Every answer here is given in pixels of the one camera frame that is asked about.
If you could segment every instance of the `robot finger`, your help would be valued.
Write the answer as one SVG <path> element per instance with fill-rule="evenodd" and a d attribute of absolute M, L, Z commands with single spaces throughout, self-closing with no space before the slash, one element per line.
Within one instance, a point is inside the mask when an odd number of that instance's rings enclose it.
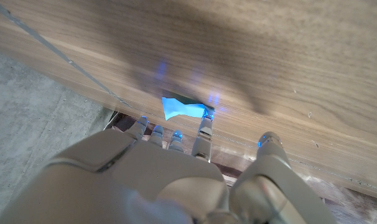
<path fill-rule="evenodd" d="M 157 125 L 151 133 L 149 142 L 162 147 L 162 135 L 164 134 L 164 128 L 160 125 Z"/>
<path fill-rule="evenodd" d="M 126 131 L 126 133 L 131 134 L 134 139 L 140 140 L 143 137 L 148 123 L 149 121 L 147 120 L 147 118 L 145 116 L 142 116 L 131 126 L 131 128 Z"/>
<path fill-rule="evenodd" d="M 172 135 L 172 139 L 170 140 L 168 150 L 175 150 L 175 151 L 183 152 L 182 137 L 183 137 L 182 132 L 179 130 L 176 130 L 174 134 Z"/>

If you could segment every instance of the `wooden surface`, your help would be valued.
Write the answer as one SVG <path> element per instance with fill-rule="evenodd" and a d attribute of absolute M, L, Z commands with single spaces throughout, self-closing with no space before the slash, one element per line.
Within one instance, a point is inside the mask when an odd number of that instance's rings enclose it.
<path fill-rule="evenodd" d="M 210 101 L 222 151 L 271 130 L 297 172 L 377 197 L 377 0 L 0 3 L 130 107 L 0 15 L 0 51 L 78 93 L 190 136 L 163 90 Z"/>

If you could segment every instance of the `concrete floor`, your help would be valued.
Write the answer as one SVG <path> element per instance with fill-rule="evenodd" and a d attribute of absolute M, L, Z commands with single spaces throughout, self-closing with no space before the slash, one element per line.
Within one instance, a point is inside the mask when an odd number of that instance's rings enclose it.
<path fill-rule="evenodd" d="M 42 164 L 112 111 L 0 54 L 0 212 Z"/>

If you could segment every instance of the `blue paper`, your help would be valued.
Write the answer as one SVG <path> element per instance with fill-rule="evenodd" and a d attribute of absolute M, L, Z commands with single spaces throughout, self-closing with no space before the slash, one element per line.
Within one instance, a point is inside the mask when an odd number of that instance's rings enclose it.
<path fill-rule="evenodd" d="M 164 105 L 165 119 L 177 115 L 187 115 L 194 118 L 202 118 L 205 106 L 203 104 L 183 104 L 175 98 L 162 97 L 162 104 Z"/>

